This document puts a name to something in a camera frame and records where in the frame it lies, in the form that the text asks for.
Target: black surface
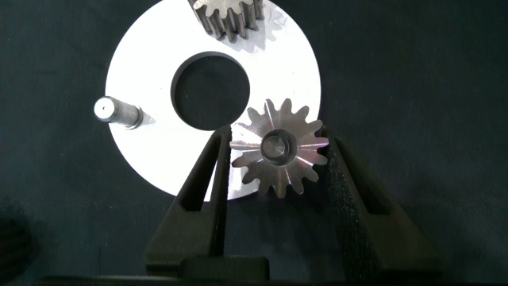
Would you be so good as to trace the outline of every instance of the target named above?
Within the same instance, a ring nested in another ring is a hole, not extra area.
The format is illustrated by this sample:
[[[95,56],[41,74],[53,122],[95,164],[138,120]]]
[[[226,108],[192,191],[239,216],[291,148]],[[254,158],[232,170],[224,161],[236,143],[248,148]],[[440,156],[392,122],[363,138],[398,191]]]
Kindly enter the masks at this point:
[[[173,198],[125,163],[92,106],[156,2],[0,0],[0,207],[41,245],[13,284],[144,273]],[[443,280],[508,282],[508,2],[275,3],[314,48],[321,118],[441,252]],[[268,257],[273,279],[342,278],[331,222],[288,201],[229,204],[225,253]]]

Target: metal shaft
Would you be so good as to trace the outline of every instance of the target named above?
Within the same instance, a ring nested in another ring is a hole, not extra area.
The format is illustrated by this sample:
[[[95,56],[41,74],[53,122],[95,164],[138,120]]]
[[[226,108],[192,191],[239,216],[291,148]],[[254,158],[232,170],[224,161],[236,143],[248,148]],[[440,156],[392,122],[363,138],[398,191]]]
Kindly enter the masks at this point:
[[[110,96],[100,98],[94,107],[98,120],[127,128],[136,128],[143,121],[143,111]]]

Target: white disc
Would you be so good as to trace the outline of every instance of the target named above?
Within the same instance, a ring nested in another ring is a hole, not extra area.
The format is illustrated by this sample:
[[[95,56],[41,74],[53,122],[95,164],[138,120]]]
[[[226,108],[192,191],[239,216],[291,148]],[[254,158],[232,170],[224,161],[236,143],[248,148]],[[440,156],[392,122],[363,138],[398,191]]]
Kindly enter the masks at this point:
[[[114,124],[110,128],[124,158],[150,184],[177,195],[212,134],[186,124],[172,103],[183,69],[204,56],[225,56],[245,70],[250,82],[247,108],[262,110],[265,99],[279,108],[289,98],[293,112],[308,106],[307,121],[318,118],[318,64],[302,30],[268,0],[264,0],[264,20],[257,25],[258,31],[248,31],[248,40],[217,41],[206,34],[187,1],[164,0],[124,35],[111,61],[106,95],[141,107],[145,116],[137,129]],[[246,110],[238,121],[250,122]],[[232,161],[239,155],[232,152]],[[241,184],[244,171],[231,169],[228,199],[257,191],[256,180]],[[212,186],[213,176],[206,200]]]

